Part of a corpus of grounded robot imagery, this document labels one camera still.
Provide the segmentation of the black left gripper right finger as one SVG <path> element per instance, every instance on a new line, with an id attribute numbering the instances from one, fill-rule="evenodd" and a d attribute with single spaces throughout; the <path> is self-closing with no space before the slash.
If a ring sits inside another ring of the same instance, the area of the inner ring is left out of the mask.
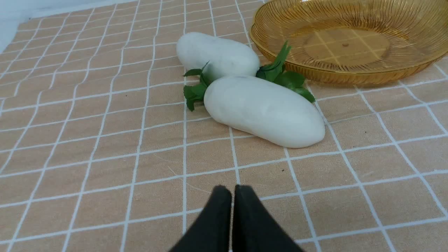
<path id="1" fill-rule="evenodd" d="M 236 185 L 232 228 L 234 252 L 302 252 L 248 185 Z"/>

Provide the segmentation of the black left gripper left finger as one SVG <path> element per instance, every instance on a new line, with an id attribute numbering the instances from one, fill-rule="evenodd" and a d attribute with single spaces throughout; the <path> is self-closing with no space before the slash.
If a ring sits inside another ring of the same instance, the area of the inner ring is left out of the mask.
<path id="1" fill-rule="evenodd" d="M 216 185 L 202 212 L 170 252 L 228 252 L 232 194 Z"/>

